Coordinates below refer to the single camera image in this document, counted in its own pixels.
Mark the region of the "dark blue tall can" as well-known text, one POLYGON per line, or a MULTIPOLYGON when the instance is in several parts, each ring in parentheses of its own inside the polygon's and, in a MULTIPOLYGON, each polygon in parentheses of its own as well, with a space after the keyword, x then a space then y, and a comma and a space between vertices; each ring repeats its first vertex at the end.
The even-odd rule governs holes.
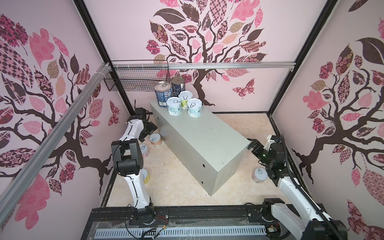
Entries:
POLYGON ((171 79, 172 92, 174 97, 186 90, 186 82, 182 76, 176 76, 171 79))

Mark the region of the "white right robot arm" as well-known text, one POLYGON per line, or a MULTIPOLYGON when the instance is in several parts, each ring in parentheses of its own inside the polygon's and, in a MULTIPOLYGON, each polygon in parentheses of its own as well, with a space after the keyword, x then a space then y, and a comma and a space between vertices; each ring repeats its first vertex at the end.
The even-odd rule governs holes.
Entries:
POLYGON ((266 198, 261 207, 264 221, 278 222, 297 240, 346 240, 346 226, 326 213, 298 181, 291 170, 288 150, 283 136, 269 135, 266 145, 250 139, 248 146, 265 167, 267 176, 294 207, 292 211, 281 199, 266 198))

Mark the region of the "light green small can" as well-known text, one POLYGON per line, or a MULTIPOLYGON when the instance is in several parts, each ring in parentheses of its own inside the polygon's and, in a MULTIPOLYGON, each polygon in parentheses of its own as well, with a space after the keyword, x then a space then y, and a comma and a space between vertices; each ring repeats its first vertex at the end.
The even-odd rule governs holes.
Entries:
POLYGON ((193 94, 189 91, 182 91, 180 92, 180 94, 178 95, 178 98, 181 100, 181 106, 183 109, 187 109, 188 108, 188 101, 190 99, 193 98, 193 94))

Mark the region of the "blue white label can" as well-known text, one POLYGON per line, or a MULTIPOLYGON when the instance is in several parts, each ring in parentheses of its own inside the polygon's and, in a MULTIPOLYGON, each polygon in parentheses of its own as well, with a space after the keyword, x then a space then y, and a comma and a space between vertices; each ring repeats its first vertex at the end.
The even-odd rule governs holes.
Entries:
POLYGON ((158 82, 154 90, 159 106, 167 108, 167 100, 173 96, 172 85, 169 82, 158 82))

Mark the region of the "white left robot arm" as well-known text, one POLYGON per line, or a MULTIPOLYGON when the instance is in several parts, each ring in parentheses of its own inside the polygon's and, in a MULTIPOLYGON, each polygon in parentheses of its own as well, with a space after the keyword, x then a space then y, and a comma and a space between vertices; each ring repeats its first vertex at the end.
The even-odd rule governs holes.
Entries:
POLYGON ((140 143, 152 134, 157 126, 149 121, 148 111, 135 109, 127 120, 127 129, 117 141, 111 143, 113 168, 127 182, 133 198, 133 217, 155 218, 155 207, 145 189, 142 176, 144 157, 140 143))

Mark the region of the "teal label small can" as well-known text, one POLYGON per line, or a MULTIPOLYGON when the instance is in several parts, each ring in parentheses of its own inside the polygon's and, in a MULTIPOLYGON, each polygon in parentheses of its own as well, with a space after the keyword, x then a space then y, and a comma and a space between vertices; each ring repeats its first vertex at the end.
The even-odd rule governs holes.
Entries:
POLYGON ((171 116, 178 116, 182 113, 182 101, 178 97, 171 97, 166 101, 168 113, 171 116))

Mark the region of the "orange label small can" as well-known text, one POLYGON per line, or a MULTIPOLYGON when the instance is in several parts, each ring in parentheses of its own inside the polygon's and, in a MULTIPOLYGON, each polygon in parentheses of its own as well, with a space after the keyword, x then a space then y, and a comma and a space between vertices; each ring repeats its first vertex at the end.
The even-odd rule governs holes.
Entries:
POLYGON ((150 142, 151 142, 152 146, 154 146, 154 147, 159 147, 163 143, 162 137, 158 133, 154 133, 154 134, 150 135, 150 142))

